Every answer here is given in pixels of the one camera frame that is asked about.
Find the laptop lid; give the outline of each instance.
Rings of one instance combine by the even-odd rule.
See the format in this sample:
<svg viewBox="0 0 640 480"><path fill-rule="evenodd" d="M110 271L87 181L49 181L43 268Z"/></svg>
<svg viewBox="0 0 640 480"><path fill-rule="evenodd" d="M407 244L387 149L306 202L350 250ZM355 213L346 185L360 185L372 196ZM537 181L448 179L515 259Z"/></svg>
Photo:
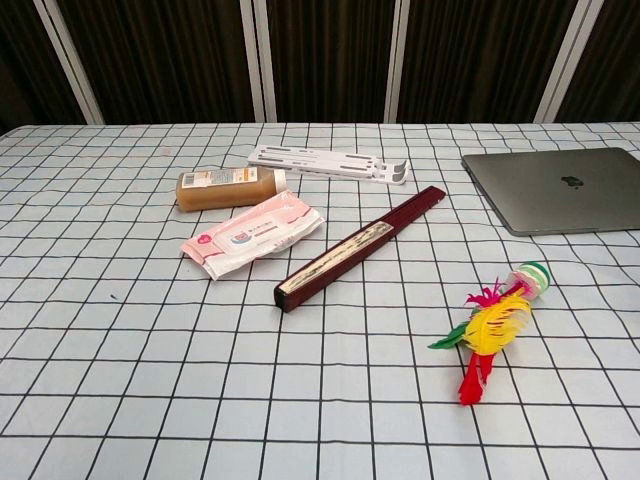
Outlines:
<svg viewBox="0 0 640 480"><path fill-rule="evenodd" d="M513 235L640 228L640 161L620 148L465 155Z"/></svg>

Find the feather toy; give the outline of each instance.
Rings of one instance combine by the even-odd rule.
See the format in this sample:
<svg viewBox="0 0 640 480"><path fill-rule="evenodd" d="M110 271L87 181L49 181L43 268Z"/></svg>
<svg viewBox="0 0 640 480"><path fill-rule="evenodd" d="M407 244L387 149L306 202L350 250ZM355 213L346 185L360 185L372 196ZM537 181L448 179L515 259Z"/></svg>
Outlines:
<svg viewBox="0 0 640 480"><path fill-rule="evenodd" d="M511 272L500 292L496 280L493 289L485 287L481 295L469 295L467 303L474 303L471 318L455 327L446 338L429 348L453 348L464 341L473 351L469 367L460 385L460 403L473 405L482 398L493 365L493 357L531 319L530 301L549 288L549 272L537 262L526 262Z"/></svg>

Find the plastic bottle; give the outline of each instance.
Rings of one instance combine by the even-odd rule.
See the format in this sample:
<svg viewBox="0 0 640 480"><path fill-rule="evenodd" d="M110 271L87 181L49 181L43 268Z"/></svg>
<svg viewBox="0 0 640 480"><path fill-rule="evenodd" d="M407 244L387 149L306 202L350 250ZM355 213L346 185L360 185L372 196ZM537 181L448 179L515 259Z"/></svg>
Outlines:
<svg viewBox="0 0 640 480"><path fill-rule="evenodd" d="M183 212L256 205L287 190L284 170L229 168L183 173L176 184Z"/></svg>

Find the wet wipes package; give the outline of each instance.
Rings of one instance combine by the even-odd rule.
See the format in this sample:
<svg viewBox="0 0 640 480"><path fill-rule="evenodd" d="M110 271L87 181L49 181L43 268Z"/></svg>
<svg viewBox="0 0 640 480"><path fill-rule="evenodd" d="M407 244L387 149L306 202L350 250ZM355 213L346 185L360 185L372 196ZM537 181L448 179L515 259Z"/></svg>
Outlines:
<svg viewBox="0 0 640 480"><path fill-rule="evenodd" d="M258 257L290 247L322 222L317 210L287 190L187 240L182 251L217 280Z"/></svg>

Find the dark curtain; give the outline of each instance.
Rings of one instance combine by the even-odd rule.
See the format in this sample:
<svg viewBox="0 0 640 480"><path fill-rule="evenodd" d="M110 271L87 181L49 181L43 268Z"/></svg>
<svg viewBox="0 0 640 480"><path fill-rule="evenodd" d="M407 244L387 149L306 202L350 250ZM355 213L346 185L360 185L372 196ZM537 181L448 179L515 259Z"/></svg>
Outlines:
<svg viewBox="0 0 640 480"><path fill-rule="evenodd" d="M556 120L640 120L640 2L604 3Z"/></svg>
<svg viewBox="0 0 640 480"><path fill-rule="evenodd" d="M394 3L267 1L279 121L383 121Z"/></svg>
<svg viewBox="0 0 640 480"><path fill-rule="evenodd" d="M32 1L0 4L0 135L25 124L85 123Z"/></svg>
<svg viewBox="0 0 640 480"><path fill-rule="evenodd" d="M411 2L398 122L531 122L576 0Z"/></svg>
<svg viewBox="0 0 640 480"><path fill-rule="evenodd" d="M235 0L58 0L107 123L253 121Z"/></svg>

